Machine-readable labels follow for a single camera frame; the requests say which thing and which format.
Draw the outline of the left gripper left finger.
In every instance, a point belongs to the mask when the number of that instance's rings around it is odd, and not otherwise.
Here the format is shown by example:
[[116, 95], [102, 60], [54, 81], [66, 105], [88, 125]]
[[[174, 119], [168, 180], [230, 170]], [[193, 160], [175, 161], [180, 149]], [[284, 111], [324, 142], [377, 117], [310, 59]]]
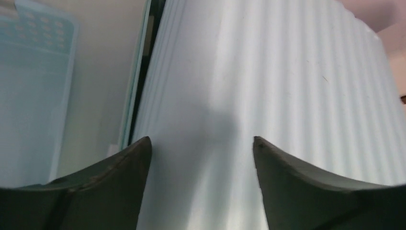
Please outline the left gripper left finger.
[[47, 184], [0, 190], [3, 230], [134, 230], [152, 158], [149, 137]]

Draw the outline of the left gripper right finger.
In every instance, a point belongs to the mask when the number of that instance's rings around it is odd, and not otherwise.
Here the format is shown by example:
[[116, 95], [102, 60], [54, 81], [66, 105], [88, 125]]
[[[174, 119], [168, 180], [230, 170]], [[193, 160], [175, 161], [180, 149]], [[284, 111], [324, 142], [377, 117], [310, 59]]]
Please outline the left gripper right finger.
[[271, 230], [403, 230], [405, 185], [343, 177], [255, 136], [253, 157]]

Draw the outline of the light blue ribbed suitcase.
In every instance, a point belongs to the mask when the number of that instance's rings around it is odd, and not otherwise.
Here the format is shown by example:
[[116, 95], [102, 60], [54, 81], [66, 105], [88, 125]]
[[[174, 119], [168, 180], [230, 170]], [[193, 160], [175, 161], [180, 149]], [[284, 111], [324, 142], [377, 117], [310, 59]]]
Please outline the light blue ribbed suitcase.
[[406, 185], [406, 118], [380, 38], [335, 0], [168, 0], [133, 139], [139, 230], [270, 230], [254, 137], [350, 179]]

